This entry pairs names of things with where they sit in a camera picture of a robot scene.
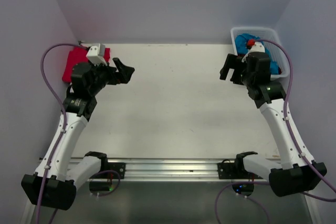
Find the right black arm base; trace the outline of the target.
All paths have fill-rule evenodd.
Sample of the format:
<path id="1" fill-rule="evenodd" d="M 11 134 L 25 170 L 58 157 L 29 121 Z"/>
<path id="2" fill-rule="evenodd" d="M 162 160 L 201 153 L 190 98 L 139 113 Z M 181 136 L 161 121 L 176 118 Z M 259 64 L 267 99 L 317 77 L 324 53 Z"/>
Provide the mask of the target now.
<path id="1" fill-rule="evenodd" d="M 253 182 L 258 176 L 245 170 L 243 158 L 249 155 L 256 155 L 256 152 L 243 152 L 236 155 L 234 160 L 224 159 L 217 163 L 217 172 L 219 179 L 247 179 Z M 243 196 L 250 196 L 254 192 L 254 184 L 232 185 L 235 193 Z"/>

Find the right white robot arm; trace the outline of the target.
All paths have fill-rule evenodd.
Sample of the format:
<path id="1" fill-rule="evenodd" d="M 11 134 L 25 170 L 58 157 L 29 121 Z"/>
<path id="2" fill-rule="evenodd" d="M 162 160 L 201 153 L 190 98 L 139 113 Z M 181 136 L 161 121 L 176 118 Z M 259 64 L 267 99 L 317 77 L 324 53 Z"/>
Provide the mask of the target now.
<path id="1" fill-rule="evenodd" d="M 220 71 L 221 80 L 226 79 L 230 69 L 234 71 L 231 82 L 246 86 L 249 97 L 267 121 L 280 154 L 280 163 L 250 151 L 237 154 L 231 164 L 219 163 L 218 168 L 240 178 L 255 174 L 268 181 L 278 197 L 314 189 L 320 177 L 326 175 L 327 168 L 323 162 L 316 162 L 305 147 L 285 104 L 282 84 L 271 80 L 268 55 L 252 52 L 244 60 L 228 54 Z"/>

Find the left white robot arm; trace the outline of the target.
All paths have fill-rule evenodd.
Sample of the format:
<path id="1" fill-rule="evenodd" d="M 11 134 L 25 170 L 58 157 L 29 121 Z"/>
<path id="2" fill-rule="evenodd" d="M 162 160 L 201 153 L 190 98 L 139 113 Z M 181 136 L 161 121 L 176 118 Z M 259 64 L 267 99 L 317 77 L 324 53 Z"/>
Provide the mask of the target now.
<path id="1" fill-rule="evenodd" d="M 104 178 L 111 171 L 107 155 L 94 151 L 89 151 L 74 168 L 68 166 L 79 136 L 97 105 L 96 95 L 107 85 L 127 84 L 135 72 L 119 58 L 112 60 L 113 67 L 91 62 L 81 62 L 73 67 L 71 85 L 54 139 L 35 172 L 24 175 L 21 182 L 33 205 L 68 210 L 77 190 L 89 178 Z"/>

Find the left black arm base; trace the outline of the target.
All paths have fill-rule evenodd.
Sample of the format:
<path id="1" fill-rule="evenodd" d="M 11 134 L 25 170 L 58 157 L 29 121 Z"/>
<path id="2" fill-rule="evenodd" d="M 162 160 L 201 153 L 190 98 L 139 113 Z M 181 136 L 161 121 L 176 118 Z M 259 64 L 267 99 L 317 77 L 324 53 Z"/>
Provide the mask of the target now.
<path id="1" fill-rule="evenodd" d="M 124 179 L 125 163 L 109 163 L 107 155 L 100 152 L 90 151 L 85 156 L 93 156 L 100 160 L 100 170 L 90 177 L 90 192 L 103 197 L 118 189 L 121 180 Z"/>

